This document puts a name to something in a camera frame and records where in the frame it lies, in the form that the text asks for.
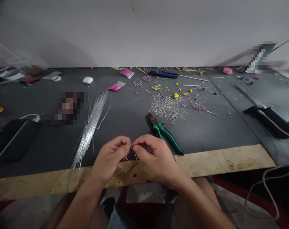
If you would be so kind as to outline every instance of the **work table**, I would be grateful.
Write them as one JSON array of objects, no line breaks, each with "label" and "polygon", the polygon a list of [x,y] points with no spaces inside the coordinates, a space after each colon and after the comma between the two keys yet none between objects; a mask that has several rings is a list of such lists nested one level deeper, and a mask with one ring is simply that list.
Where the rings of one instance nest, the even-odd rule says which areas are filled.
[{"label": "work table", "polygon": [[[184,156],[175,156],[177,163],[185,169],[190,176],[199,177],[219,173],[268,168],[275,163],[284,161],[289,156],[289,139],[277,139],[282,147],[281,153],[272,149],[271,137],[252,119],[242,113],[252,106],[252,103],[235,87],[232,82],[241,82],[235,75],[225,75],[220,72],[205,70],[203,76],[183,72],[183,75],[210,80],[204,86],[218,95],[201,91],[200,97],[204,100],[206,109],[218,117],[203,111],[187,108],[189,116],[185,120],[159,119],[175,137],[176,142],[184,152]],[[80,181],[90,169],[102,145],[118,135],[124,135],[135,140],[138,136],[148,134],[150,124],[147,115],[154,97],[143,88],[135,87],[134,81],[141,79],[144,73],[132,68],[135,75],[128,79],[120,72],[111,68],[64,68],[44,70],[42,76],[52,71],[62,72],[61,81],[44,80],[36,82],[33,86],[19,83],[0,85],[0,106],[4,111],[0,114],[0,129],[12,119],[18,119],[26,114],[38,114],[41,122],[47,114],[54,114],[55,108],[64,92],[85,92],[93,104],[95,98],[107,90],[117,81],[126,85],[118,92],[108,92],[100,120],[111,108],[99,129],[94,133],[94,150],[92,143],[83,159],[82,168],[74,174],[68,191],[77,190]],[[82,83],[84,77],[93,77],[93,83]],[[289,113],[289,84],[280,76],[272,73],[260,75],[261,79],[255,81],[250,88],[252,93],[262,99],[265,105],[270,103],[285,107]],[[157,79],[161,87],[168,87],[170,91],[178,88],[189,90],[190,87],[182,85],[195,85],[201,81],[179,77],[175,80]],[[157,95],[149,82],[142,81],[153,95]],[[71,168],[75,147],[84,127],[86,110],[79,116],[75,125],[49,126],[44,125],[36,136],[24,157],[12,164],[0,163],[0,200],[14,199],[35,195],[65,193],[67,188],[67,175]],[[139,160],[121,162],[114,178],[107,187],[139,184],[158,181]]]}]

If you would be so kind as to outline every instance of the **blue tool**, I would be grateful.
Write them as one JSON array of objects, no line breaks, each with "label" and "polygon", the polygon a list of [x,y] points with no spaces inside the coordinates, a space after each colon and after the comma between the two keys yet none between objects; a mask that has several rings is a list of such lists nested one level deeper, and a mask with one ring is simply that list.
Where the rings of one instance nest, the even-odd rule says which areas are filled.
[{"label": "blue tool", "polygon": [[177,73],[170,73],[165,71],[149,71],[149,75],[159,76],[159,77],[165,77],[170,79],[176,79],[178,77]]}]

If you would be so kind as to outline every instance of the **charging cable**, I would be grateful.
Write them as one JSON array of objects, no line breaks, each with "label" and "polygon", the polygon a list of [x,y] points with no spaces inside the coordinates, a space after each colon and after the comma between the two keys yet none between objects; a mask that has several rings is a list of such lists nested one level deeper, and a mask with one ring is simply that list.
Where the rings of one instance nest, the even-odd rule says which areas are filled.
[{"label": "charging cable", "polygon": [[[282,133],[284,133],[284,134],[286,134],[287,136],[289,136],[288,133],[286,133],[286,132],[285,132],[284,130],[282,130],[279,126],[277,126],[277,124],[274,123],[274,121],[271,120],[263,111],[258,110],[258,112],[259,112],[261,115],[264,115],[264,116],[265,116],[275,127],[277,127]],[[247,197],[246,197],[246,199],[245,199],[245,208],[246,208],[246,211],[247,211],[251,216],[253,216],[253,217],[255,217],[255,218],[259,218],[259,219],[271,219],[270,217],[269,217],[269,218],[266,218],[266,217],[258,217],[258,216],[252,215],[252,214],[249,212],[248,208],[247,208],[247,201],[248,201],[248,199],[249,199],[249,196],[250,196],[250,194],[251,194],[252,189],[254,188],[254,186],[263,183],[263,185],[264,185],[266,191],[268,192],[268,194],[269,194],[269,196],[270,196],[270,198],[271,198],[271,200],[272,200],[272,202],[273,202],[273,204],[274,204],[274,206],[275,206],[275,209],[276,209],[276,213],[277,213],[277,214],[276,214],[276,217],[274,217],[273,219],[274,219],[274,220],[278,220],[278,219],[279,219],[279,217],[280,217],[279,209],[278,209],[277,204],[276,204],[276,202],[275,202],[275,200],[274,200],[271,192],[269,191],[269,189],[268,189],[265,181],[270,180],[270,179],[278,179],[278,178],[286,177],[286,176],[289,175],[289,172],[286,173],[286,174],[284,174],[284,175],[282,175],[282,176],[268,177],[268,178],[265,178],[265,177],[266,177],[266,174],[267,174],[268,172],[273,171],[273,170],[276,170],[276,169],[279,169],[279,168],[282,168],[282,167],[286,166],[288,163],[289,163],[289,159],[288,159],[284,164],[282,164],[282,165],[278,165],[278,166],[276,166],[276,167],[274,167],[274,168],[271,168],[271,169],[266,170],[266,171],[263,173],[262,181],[257,182],[257,183],[255,183],[255,184],[253,184],[253,185],[251,186],[251,188],[250,188],[250,190],[249,190],[249,192],[248,192],[248,194],[247,194]]]},{"label": "charging cable", "polygon": [[31,116],[31,115],[35,115],[36,116],[36,118],[32,119],[32,121],[38,122],[40,120],[40,116],[38,114],[28,114],[28,115],[25,115],[25,116],[23,116],[23,117],[21,117],[19,119],[23,119],[23,118]]}]

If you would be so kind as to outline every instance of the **leg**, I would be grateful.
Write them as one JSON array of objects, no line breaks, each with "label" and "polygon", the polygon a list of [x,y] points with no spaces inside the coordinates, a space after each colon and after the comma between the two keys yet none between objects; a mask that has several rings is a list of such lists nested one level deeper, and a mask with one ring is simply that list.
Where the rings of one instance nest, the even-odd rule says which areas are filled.
[{"label": "leg", "polygon": [[[214,194],[214,190],[212,189],[209,182],[206,180],[206,178],[193,178],[192,179],[200,188],[203,190],[203,192],[221,209],[217,197]],[[177,199],[174,203],[174,215],[182,228],[195,228],[199,225],[195,225],[194,222],[197,222],[197,219],[193,219],[189,212],[192,211],[187,204],[188,202],[185,201],[184,197],[181,195],[177,196]]]},{"label": "leg", "polygon": [[[68,207],[73,201],[75,194],[76,193],[66,194],[61,199],[61,201],[56,205],[55,209],[53,210],[53,212],[47,219],[46,229],[54,229],[59,225]],[[99,199],[99,203],[101,202],[104,194],[105,194],[105,191],[102,192],[100,199]],[[93,213],[92,221],[90,223],[89,228],[107,228],[107,225],[108,225],[108,217],[103,211],[103,209],[100,207],[100,205],[98,205],[96,210]]]}]

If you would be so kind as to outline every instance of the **bundle of wire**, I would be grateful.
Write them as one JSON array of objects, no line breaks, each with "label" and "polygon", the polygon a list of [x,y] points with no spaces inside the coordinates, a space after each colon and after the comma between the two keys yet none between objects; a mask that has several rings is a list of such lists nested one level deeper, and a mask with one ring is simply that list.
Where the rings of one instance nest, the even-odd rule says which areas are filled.
[{"label": "bundle of wire", "polygon": [[69,174],[68,174],[69,180],[71,178],[73,171],[76,168],[79,168],[79,169],[81,168],[82,159],[83,159],[83,157],[84,157],[84,155],[85,155],[85,153],[89,147],[90,139],[93,137],[94,131],[97,127],[99,118],[101,116],[104,104],[105,104],[106,99],[107,99],[107,94],[108,94],[108,91],[105,91],[102,95],[99,95],[96,98],[96,101],[93,105],[93,108],[91,110],[91,113],[90,113],[90,116],[88,119],[88,124],[86,125],[86,127],[83,131],[80,145],[78,147],[77,153],[76,153],[75,158],[74,158],[73,163],[72,163],[72,167],[71,167]]}]

